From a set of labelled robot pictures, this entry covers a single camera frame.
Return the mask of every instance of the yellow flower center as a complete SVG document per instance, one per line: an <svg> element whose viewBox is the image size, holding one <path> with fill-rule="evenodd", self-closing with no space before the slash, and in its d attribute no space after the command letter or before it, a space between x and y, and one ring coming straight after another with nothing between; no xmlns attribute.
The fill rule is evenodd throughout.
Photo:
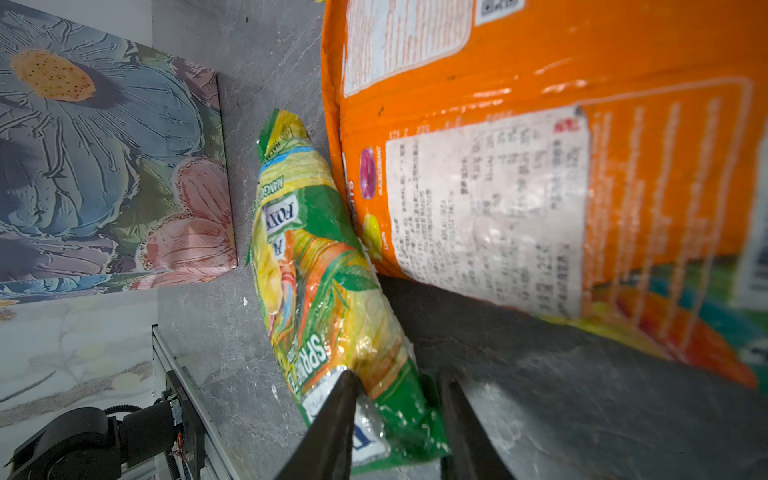
<svg viewBox="0 0 768 480"><path fill-rule="evenodd" d="M43 98L83 101L96 92L91 77L66 58L46 50L24 50L11 57L16 76Z"/></svg>

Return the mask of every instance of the blue stripe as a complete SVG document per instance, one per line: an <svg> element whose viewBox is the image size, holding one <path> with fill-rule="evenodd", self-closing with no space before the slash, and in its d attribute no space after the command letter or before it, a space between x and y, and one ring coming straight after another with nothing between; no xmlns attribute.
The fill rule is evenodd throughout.
<svg viewBox="0 0 768 480"><path fill-rule="evenodd" d="M294 148L291 148L290 150L288 150L284 154L280 154L280 155L276 156L275 158L267 161L264 165L262 165L261 169L259 170L259 175L261 175L264 172L265 168L272 167L273 165L277 165L281 161L283 161L286 158L288 158L288 155L300 154L302 152L313 151L313 150L314 150L314 148L312 148L312 147L294 147Z"/></svg>

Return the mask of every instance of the green candy bag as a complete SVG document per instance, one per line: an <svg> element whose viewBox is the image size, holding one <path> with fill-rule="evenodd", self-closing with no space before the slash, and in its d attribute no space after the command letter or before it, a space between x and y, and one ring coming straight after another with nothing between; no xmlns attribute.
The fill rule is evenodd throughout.
<svg viewBox="0 0 768 480"><path fill-rule="evenodd" d="M368 393L357 401L353 472L447 455L408 340L298 116L275 110L259 153L249 255L267 334L305 421L351 369Z"/></svg>

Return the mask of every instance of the canvas painting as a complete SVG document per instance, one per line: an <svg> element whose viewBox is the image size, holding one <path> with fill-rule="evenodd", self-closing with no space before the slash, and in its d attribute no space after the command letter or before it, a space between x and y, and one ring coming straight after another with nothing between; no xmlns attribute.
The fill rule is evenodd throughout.
<svg viewBox="0 0 768 480"><path fill-rule="evenodd" d="M236 265L215 72L0 0L0 303Z"/></svg>

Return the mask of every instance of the snack package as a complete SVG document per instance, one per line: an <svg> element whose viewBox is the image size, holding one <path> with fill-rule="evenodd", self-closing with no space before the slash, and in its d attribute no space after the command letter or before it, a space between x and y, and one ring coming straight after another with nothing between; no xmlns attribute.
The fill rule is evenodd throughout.
<svg viewBox="0 0 768 480"><path fill-rule="evenodd" d="M275 110L259 152L249 255L264 326L307 424L351 369L368 393L355 413L354 472L446 455L442 419L425 400L408 340L301 120Z"/></svg>
<svg viewBox="0 0 768 480"><path fill-rule="evenodd" d="M329 0L333 173L373 265L768 389L766 14Z"/></svg>

